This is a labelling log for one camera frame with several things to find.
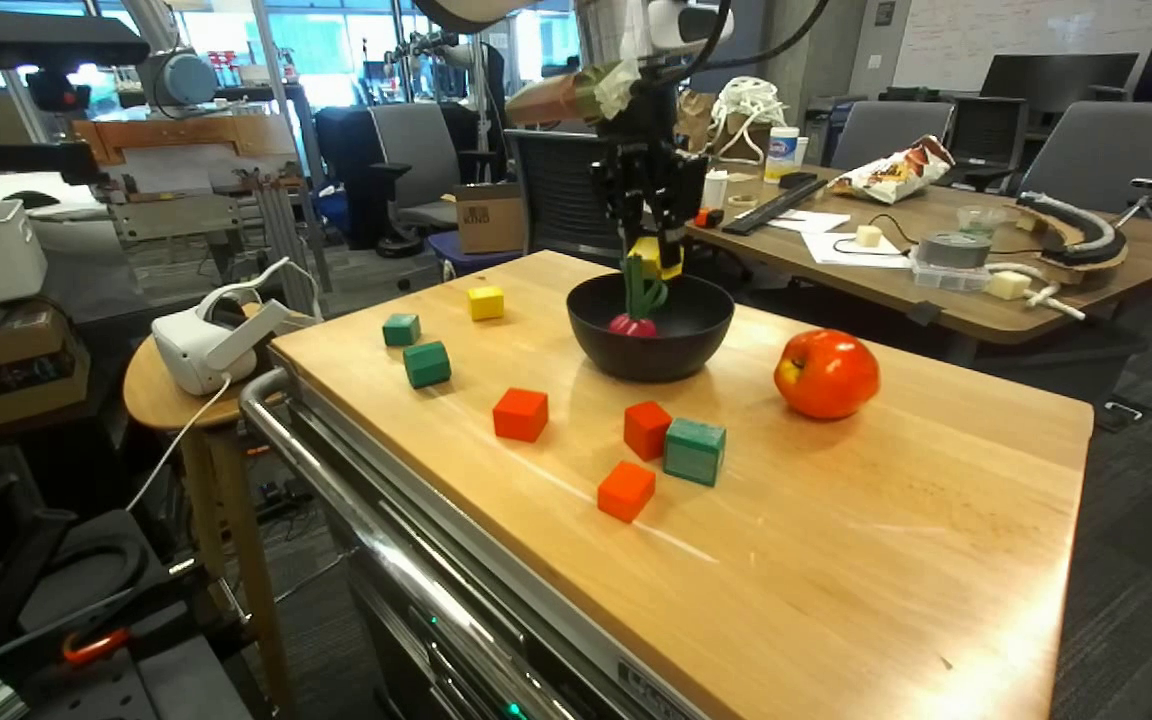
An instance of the black bowl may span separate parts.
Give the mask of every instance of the black bowl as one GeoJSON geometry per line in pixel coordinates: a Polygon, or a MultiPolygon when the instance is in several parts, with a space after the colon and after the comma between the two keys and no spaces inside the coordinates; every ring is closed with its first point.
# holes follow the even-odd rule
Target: black bowl
{"type": "Polygon", "coordinates": [[[625,313],[619,278],[596,278],[568,293],[568,320],[583,356],[619,382],[666,384],[695,375],[722,344],[730,325],[730,295],[716,283],[678,278],[655,310],[655,336],[611,336],[611,316],[625,313]]]}

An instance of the wooden table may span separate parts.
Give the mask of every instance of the wooden table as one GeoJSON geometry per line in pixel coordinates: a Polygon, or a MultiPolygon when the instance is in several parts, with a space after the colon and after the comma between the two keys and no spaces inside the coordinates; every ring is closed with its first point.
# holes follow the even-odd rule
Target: wooden table
{"type": "Polygon", "coordinates": [[[259,642],[262,692],[276,713],[291,713],[291,676],[284,655],[284,629],[272,600],[262,545],[253,514],[242,453],[230,438],[240,421],[234,394],[220,398],[209,414],[203,400],[183,398],[151,339],[138,339],[124,374],[124,410],[137,423],[181,440],[183,498],[191,514],[191,540],[213,579],[224,579],[224,538],[230,540],[253,631],[259,642]]]}
{"type": "MultiPolygon", "coordinates": [[[[816,204],[805,204],[812,213],[842,213],[852,222],[874,222],[893,217],[912,241],[941,237],[956,228],[956,217],[965,208],[993,208],[1014,217],[1020,208],[1007,195],[982,195],[982,193],[956,193],[956,188],[928,188],[920,195],[906,195],[897,208],[866,204],[866,200],[848,200],[848,195],[825,195],[816,204]]],[[[893,222],[874,222],[893,241],[898,241],[898,228],[893,222]]],[[[749,252],[752,259],[778,263],[796,278],[808,278],[825,287],[859,295],[879,310],[897,313],[920,313],[935,316],[941,327],[956,334],[966,344],[1031,344],[1038,336],[1050,336],[1054,327],[1066,327],[1072,320],[1054,310],[1024,310],[1024,306],[1003,306],[982,293],[947,293],[947,287],[928,287],[914,283],[912,272],[902,270],[840,270],[840,263],[816,263],[805,241],[789,228],[760,228],[752,237],[726,237],[726,233],[690,233],[695,241],[749,252]]],[[[1127,259],[1101,278],[1088,279],[1085,287],[1062,287],[1061,300],[1085,313],[1107,310],[1114,300],[1127,300],[1136,293],[1152,287],[1152,222],[1131,222],[1123,228],[1127,237],[1127,259]]],[[[1003,228],[994,241],[994,258],[1007,263],[1037,263],[1037,245],[1003,228]]]]}
{"type": "Polygon", "coordinates": [[[563,295],[604,270],[537,252],[276,339],[279,366],[561,586],[711,717],[1049,717],[1092,410],[874,347],[852,421],[789,415],[770,388],[805,325],[735,310],[678,384],[600,375],[563,295]],[[507,320],[472,325],[494,283],[507,320]],[[381,344],[419,313],[452,384],[413,394],[381,344]],[[505,388],[546,394],[537,446],[490,438],[505,388]],[[634,525],[596,508],[619,414],[660,400],[726,430],[716,487],[660,471],[634,525]]]}

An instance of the toy block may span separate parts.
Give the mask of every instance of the toy block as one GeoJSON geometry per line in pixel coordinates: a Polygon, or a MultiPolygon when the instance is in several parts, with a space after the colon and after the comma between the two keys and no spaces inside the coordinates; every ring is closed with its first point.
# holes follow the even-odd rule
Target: toy block
{"type": "Polygon", "coordinates": [[[546,423],[546,398],[529,388],[507,388],[490,410],[494,438],[537,440],[546,423]]]}
{"type": "Polygon", "coordinates": [[[666,414],[655,400],[641,400],[625,410],[625,446],[641,461],[662,456],[666,414]]]}
{"type": "Polygon", "coordinates": [[[494,283],[475,283],[475,287],[469,287],[469,316],[472,316],[472,320],[494,320],[494,316],[505,316],[505,287],[494,287],[494,283]]]}
{"type": "Polygon", "coordinates": [[[695,483],[716,483],[726,433],[677,415],[662,433],[662,471],[695,483]]]}
{"type": "Polygon", "coordinates": [[[381,327],[389,347],[407,347],[419,339],[419,316],[414,313],[390,313],[381,327]]]}
{"type": "Polygon", "coordinates": [[[452,361],[446,361],[446,347],[439,339],[413,344],[404,353],[404,368],[407,368],[407,384],[413,388],[426,388],[426,384],[446,384],[452,382],[452,361]]]}
{"type": "Polygon", "coordinates": [[[655,498],[655,471],[642,464],[614,464],[600,483],[600,514],[630,525],[642,504],[655,498]]]}

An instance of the green block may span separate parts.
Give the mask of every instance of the green block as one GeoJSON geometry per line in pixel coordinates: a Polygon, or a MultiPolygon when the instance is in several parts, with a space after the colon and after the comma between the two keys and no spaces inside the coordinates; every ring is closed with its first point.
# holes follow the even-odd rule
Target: green block
{"type": "Polygon", "coordinates": [[[426,388],[426,384],[446,384],[452,382],[452,361],[446,361],[446,347],[439,339],[413,344],[404,353],[404,368],[407,368],[407,384],[413,388],[426,388]]]}
{"type": "Polygon", "coordinates": [[[384,344],[389,347],[407,347],[407,344],[414,344],[419,339],[419,316],[414,313],[390,313],[389,320],[384,320],[384,344]]]}
{"type": "Polygon", "coordinates": [[[662,433],[662,471],[711,487],[718,482],[722,446],[722,430],[677,415],[662,433]]]}

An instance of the red block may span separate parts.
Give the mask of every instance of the red block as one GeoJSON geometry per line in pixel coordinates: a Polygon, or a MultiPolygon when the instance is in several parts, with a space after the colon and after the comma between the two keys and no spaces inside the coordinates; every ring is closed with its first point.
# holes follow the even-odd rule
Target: red block
{"type": "Polygon", "coordinates": [[[490,410],[494,438],[537,440],[546,423],[546,398],[529,388],[507,388],[490,410]]]}
{"type": "Polygon", "coordinates": [[[673,423],[673,415],[655,400],[628,404],[625,410],[625,446],[641,461],[655,461],[655,456],[662,456],[666,423],[673,423]]]}
{"type": "Polygon", "coordinates": [[[600,514],[630,525],[655,491],[655,471],[642,464],[614,464],[600,483],[600,514]]]}

